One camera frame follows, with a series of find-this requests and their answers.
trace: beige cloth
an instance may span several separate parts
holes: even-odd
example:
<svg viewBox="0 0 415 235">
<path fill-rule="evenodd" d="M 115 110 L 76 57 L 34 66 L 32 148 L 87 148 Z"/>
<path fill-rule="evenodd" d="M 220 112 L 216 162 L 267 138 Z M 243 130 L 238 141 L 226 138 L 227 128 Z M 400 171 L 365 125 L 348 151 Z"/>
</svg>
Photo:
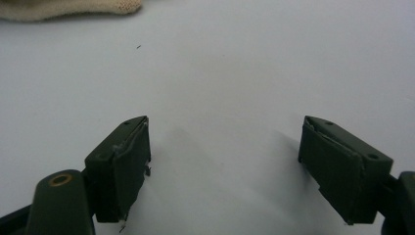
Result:
<svg viewBox="0 0 415 235">
<path fill-rule="evenodd" d="M 0 0 L 0 18 L 11 21 L 41 21 L 68 14 L 137 11 L 141 0 Z"/>
</svg>

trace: white table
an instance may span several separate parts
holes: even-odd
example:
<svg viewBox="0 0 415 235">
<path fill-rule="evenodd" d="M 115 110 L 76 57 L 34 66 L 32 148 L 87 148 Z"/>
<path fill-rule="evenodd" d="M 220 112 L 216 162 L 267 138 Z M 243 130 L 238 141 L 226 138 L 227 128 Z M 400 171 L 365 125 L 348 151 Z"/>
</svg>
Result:
<svg viewBox="0 0 415 235">
<path fill-rule="evenodd" d="M 123 234 L 380 234 L 380 214 L 345 225 L 297 162 L 302 120 L 339 124 L 393 176 L 415 170 L 414 75 L 410 0 L 145 0 L 127 17 L 0 21 L 0 215 L 147 115 L 153 172 Z"/>
</svg>

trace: towel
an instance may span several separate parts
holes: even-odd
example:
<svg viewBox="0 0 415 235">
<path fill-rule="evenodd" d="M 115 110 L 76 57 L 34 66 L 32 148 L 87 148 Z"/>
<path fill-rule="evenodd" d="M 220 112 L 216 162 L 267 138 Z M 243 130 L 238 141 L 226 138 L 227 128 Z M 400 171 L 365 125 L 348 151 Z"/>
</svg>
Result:
<svg viewBox="0 0 415 235">
<path fill-rule="evenodd" d="M 141 0 L 0 0 L 0 19 L 33 22 L 79 13 L 125 15 L 140 5 Z"/>
</svg>

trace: brown fabric object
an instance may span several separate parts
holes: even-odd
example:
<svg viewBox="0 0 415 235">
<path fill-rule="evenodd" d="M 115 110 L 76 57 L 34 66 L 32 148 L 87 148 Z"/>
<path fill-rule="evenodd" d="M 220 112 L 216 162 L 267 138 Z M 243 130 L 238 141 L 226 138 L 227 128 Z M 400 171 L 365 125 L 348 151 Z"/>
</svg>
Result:
<svg viewBox="0 0 415 235">
<path fill-rule="evenodd" d="M 41 21 L 77 13 L 128 14 L 141 0 L 0 0 L 0 18 L 11 21 Z"/>
</svg>

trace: fabric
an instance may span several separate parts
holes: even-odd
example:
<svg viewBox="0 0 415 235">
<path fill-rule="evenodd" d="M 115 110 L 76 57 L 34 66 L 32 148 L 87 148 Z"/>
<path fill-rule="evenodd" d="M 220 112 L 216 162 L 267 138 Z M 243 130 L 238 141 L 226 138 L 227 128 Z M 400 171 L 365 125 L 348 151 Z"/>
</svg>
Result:
<svg viewBox="0 0 415 235">
<path fill-rule="evenodd" d="M 0 0 L 0 18 L 11 21 L 41 21 L 79 13 L 129 14 L 141 0 Z"/>
</svg>

